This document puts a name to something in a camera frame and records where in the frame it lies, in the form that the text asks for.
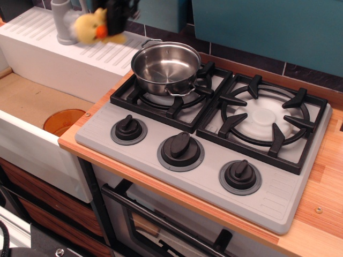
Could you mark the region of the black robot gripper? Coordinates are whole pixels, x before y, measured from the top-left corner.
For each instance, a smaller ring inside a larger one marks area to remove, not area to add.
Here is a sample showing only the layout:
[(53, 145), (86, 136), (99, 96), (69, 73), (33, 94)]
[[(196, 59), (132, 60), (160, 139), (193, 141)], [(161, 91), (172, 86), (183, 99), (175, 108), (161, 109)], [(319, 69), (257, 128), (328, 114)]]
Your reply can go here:
[(114, 36), (122, 33), (125, 30), (126, 22), (129, 18), (137, 19), (139, 17), (139, 2), (140, 0), (106, 1), (105, 7), (107, 9), (106, 18), (109, 36)]

